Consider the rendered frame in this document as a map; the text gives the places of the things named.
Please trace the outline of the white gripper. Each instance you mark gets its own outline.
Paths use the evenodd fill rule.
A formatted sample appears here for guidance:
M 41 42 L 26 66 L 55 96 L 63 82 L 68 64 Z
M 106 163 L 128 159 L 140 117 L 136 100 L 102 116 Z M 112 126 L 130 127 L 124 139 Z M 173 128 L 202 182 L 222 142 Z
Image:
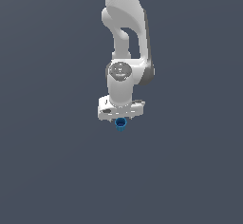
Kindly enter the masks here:
M 112 104 L 109 101 L 109 96 L 106 95 L 99 98 L 98 119 L 100 121 L 113 121 L 117 118 L 133 119 L 143 114 L 144 106 L 145 101 L 143 100 L 134 100 L 127 105 L 117 106 Z

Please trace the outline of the small blue cup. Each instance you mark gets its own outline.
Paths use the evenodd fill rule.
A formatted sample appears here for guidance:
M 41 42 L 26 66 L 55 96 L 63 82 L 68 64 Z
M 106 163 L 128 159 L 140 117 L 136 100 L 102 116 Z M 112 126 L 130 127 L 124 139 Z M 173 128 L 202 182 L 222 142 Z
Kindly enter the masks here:
M 120 132 L 122 132 L 125 129 L 125 126 L 127 125 L 127 120 L 126 118 L 117 118 L 115 120 L 115 126 L 116 129 Z

